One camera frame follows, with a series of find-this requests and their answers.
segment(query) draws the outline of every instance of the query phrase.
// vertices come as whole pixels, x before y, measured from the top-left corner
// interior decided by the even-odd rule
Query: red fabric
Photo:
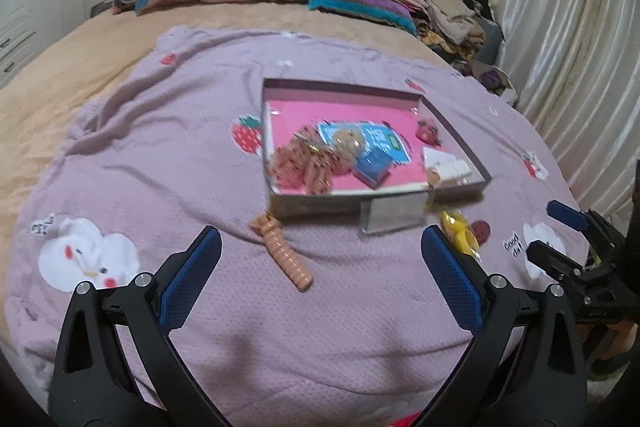
[[[418,416],[420,416],[420,413],[409,416],[408,418],[404,418],[403,420],[394,423],[391,427],[411,427],[411,424],[415,421],[416,418],[418,418]]]

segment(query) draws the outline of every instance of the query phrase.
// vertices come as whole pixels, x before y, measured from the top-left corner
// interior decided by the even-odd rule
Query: blue gripper pad
[[[482,298],[434,227],[424,229],[420,247],[422,258],[458,325],[473,335],[480,333]]]
[[[200,292],[220,260],[222,238],[210,229],[162,294],[158,323],[165,333],[184,325]]]
[[[556,221],[560,221],[560,223],[564,223],[578,232],[584,232],[589,228],[589,222],[583,213],[560,203],[560,201],[549,201],[546,206],[546,213]]]

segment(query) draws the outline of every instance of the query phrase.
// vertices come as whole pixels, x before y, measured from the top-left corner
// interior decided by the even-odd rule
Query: drawer
[[[37,56],[31,39],[34,35],[35,32],[28,35],[0,59],[0,89]]]
[[[18,8],[0,21],[0,61],[31,33],[29,12]]]

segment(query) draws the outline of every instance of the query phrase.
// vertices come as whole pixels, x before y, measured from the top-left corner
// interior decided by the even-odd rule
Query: red round object
[[[478,245],[482,247],[491,234],[491,227],[486,221],[474,221],[471,223],[471,232],[474,233],[478,240]]]

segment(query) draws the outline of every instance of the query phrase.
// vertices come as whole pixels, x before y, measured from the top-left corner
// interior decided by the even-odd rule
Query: blue label
[[[391,156],[396,164],[407,165],[411,163],[411,157],[408,155],[401,137],[383,124],[371,122],[325,122],[318,124],[318,133],[320,133],[324,143],[331,145],[334,133],[345,127],[355,127],[362,133],[367,153],[373,148],[378,148]]]

